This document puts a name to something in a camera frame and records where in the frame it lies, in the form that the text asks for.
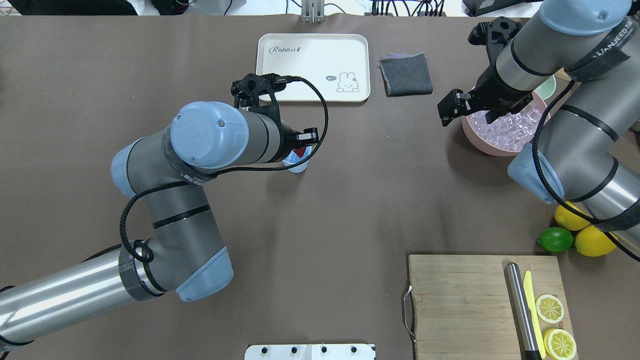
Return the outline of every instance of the knife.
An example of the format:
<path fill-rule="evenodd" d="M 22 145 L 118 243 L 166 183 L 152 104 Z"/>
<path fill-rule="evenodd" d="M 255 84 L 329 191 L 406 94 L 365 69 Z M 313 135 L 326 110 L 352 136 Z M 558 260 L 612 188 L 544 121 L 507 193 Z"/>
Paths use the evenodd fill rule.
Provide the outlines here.
<path fill-rule="evenodd" d="M 507 277 L 509 278 L 509 287 L 511 288 L 511 302 L 516 309 L 520 335 L 524 342 L 525 359 L 542 360 L 540 352 L 538 351 L 538 342 L 534 335 L 533 324 L 531 323 L 531 313 L 527 307 L 518 264 L 508 263 L 506 271 Z"/>
<path fill-rule="evenodd" d="M 533 280 L 531 279 L 531 272 L 528 270 L 524 272 L 522 286 L 524 287 L 524 295 L 527 298 L 527 306 L 529 307 L 529 311 L 531 312 L 533 333 L 536 335 L 538 351 L 540 351 L 540 357 L 544 359 L 545 357 L 547 357 L 547 351 L 545 350 L 545 344 L 542 342 L 542 331 L 540 330 L 540 323 L 538 322 L 538 312 L 536 311 L 536 298 L 533 295 Z"/>

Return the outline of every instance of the robotic arm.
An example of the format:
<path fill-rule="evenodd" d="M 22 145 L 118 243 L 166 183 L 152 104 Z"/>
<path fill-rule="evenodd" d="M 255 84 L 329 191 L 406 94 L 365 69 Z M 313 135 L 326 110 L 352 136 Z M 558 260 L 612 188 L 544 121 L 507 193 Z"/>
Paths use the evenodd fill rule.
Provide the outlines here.
<path fill-rule="evenodd" d="M 491 65 L 469 93 L 455 89 L 438 104 L 443 126 L 489 110 L 487 123 L 518 113 L 531 92 L 564 68 L 581 83 L 541 131 L 541 172 L 558 196 L 601 221 L 640 252 L 640 177 L 608 149 L 640 118 L 640 37 L 625 15 L 631 0 L 545 0 L 522 28 L 505 18 L 480 23 L 469 36 L 486 44 Z M 534 166 L 532 145 L 510 164 L 509 176 L 551 204 Z"/>
<path fill-rule="evenodd" d="M 125 214 L 144 196 L 156 235 L 129 242 L 123 214 L 120 230 L 125 246 L 118 251 L 0 290 L 0 352 L 170 290 L 190 302 L 225 287 L 233 270 L 200 185 L 238 165 L 279 162 L 292 149 L 322 141 L 316 128 L 300 133 L 280 119 L 274 93 L 292 81 L 310 85 L 296 77 L 249 74 L 232 85 L 236 108 L 222 102 L 192 102 L 166 129 L 118 152 L 111 175 L 122 193 L 132 198 Z M 260 95 L 269 95 L 271 102 L 260 106 Z M 326 105 L 324 109 L 323 136 Z"/>

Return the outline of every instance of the white floor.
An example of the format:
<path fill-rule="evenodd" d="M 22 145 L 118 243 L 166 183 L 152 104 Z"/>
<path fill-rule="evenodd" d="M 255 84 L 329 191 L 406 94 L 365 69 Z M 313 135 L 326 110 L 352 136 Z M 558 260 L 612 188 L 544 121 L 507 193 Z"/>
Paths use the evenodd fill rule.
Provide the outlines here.
<path fill-rule="evenodd" d="M 157 10 L 151 5 L 151 0 L 129 0 L 137 13 L 140 15 L 158 15 Z M 213 15 L 221 15 L 227 8 L 231 0 L 191 0 L 193 5 L 189 12 L 204 12 Z M 401 0 L 394 1 L 398 9 L 398 15 L 408 16 L 406 8 Z M 232 0 L 232 6 L 227 15 L 273 15 L 285 13 L 289 3 L 288 13 L 300 13 L 301 9 L 295 5 L 292 0 Z M 336 4 L 346 13 L 353 15 L 364 15 L 365 12 L 371 10 L 371 0 L 325 0 L 324 13 L 331 15 L 341 13 L 337 6 L 327 4 Z M 406 0 L 409 10 L 412 12 L 420 4 L 420 1 Z M 497 17 L 531 17 L 538 11 L 540 3 L 523 3 L 511 6 L 507 9 L 489 13 L 486 16 Z M 466 17 L 462 11 L 461 0 L 444 0 L 444 12 L 447 16 Z M 0 15 L 19 15 L 7 0 L 0 0 Z"/>

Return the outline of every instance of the gray cloth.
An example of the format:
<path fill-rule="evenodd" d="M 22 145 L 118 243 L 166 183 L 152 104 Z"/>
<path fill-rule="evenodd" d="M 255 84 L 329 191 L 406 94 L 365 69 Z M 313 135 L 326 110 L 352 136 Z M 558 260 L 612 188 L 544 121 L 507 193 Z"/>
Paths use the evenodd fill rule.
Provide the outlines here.
<path fill-rule="evenodd" d="M 433 92 L 427 58 L 416 55 L 387 54 L 380 60 L 388 96 L 424 95 Z"/>

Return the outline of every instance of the yellow lemon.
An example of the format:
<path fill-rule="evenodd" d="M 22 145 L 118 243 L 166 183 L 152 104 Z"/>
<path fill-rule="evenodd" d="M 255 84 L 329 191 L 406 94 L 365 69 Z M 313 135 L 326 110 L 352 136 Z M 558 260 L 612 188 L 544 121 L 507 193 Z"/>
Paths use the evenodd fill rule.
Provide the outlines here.
<path fill-rule="evenodd" d="M 575 339 L 566 330 L 547 330 L 543 342 L 547 353 L 555 360 L 571 360 L 575 357 Z"/>
<path fill-rule="evenodd" d="M 576 208 L 575 205 L 573 205 L 571 202 L 567 202 L 567 204 L 584 214 L 582 210 Z M 558 206 L 558 208 L 556 209 L 556 212 L 554 213 L 554 219 L 556 220 L 558 225 L 564 227 L 569 231 L 578 231 L 590 225 L 587 220 L 584 220 L 583 218 L 563 208 L 562 206 Z"/>
<path fill-rule="evenodd" d="M 544 294 L 536 300 L 538 316 L 548 323 L 559 323 L 564 318 L 564 306 L 560 299 Z"/>
<path fill-rule="evenodd" d="M 585 256 L 602 256 L 616 249 L 616 244 L 611 242 L 607 235 L 595 226 L 583 229 L 575 237 L 573 248 Z"/>

